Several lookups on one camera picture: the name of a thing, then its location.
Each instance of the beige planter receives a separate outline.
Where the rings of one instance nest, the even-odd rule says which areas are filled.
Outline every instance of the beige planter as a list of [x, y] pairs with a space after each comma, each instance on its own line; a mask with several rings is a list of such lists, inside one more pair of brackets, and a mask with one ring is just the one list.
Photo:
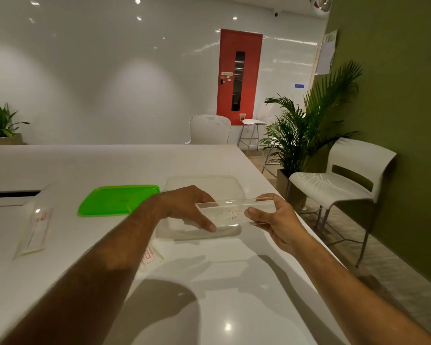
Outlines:
[[306, 195], [289, 181], [289, 178], [283, 171], [284, 169], [278, 169], [278, 172], [276, 173], [276, 190], [288, 203], [292, 205], [297, 213], [300, 213], [303, 211], [302, 208], [305, 206]]
[[0, 145], [23, 145], [23, 136], [21, 133], [16, 133], [11, 138], [0, 137]]

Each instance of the green plastic lid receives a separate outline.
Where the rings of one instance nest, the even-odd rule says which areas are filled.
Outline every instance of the green plastic lid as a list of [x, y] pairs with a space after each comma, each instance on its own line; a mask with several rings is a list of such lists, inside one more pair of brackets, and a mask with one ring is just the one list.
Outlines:
[[78, 208], [81, 217], [127, 215], [159, 193], [158, 185], [102, 186], [94, 189]]

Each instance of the white wall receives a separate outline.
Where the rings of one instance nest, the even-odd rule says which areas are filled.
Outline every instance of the white wall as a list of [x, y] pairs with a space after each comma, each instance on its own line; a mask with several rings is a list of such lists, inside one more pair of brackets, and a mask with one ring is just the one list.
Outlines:
[[276, 93], [302, 104], [325, 28], [223, 0], [35, 1], [0, 0], [0, 104], [29, 144], [184, 143], [216, 113], [220, 28], [264, 35], [254, 116]]

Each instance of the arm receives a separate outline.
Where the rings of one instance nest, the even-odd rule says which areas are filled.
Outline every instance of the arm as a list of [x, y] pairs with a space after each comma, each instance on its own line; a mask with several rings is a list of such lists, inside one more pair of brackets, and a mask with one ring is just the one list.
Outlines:
[[190, 219], [215, 231], [195, 206], [212, 201], [196, 186], [144, 201], [83, 255], [0, 344], [102, 344], [158, 221], [166, 217]]
[[269, 223], [259, 226], [297, 259], [351, 344], [431, 345], [431, 335], [368, 289], [311, 237], [289, 203], [275, 194], [261, 197], [274, 197], [276, 213], [250, 207], [246, 215]]

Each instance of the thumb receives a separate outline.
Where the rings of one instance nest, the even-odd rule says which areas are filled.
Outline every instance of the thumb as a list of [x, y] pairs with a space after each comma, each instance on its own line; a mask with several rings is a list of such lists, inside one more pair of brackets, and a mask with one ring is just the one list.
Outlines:
[[249, 219], [255, 220], [256, 222], [264, 222], [273, 224], [274, 222], [274, 213], [267, 213], [261, 211], [260, 209], [249, 207], [244, 212]]
[[212, 224], [212, 221], [207, 219], [207, 217], [202, 214], [198, 209], [195, 208], [195, 212], [192, 213], [191, 219], [201, 227], [202, 229], [209, 231], [209, 232], [215, 232], [216, 227], [214, 224]]

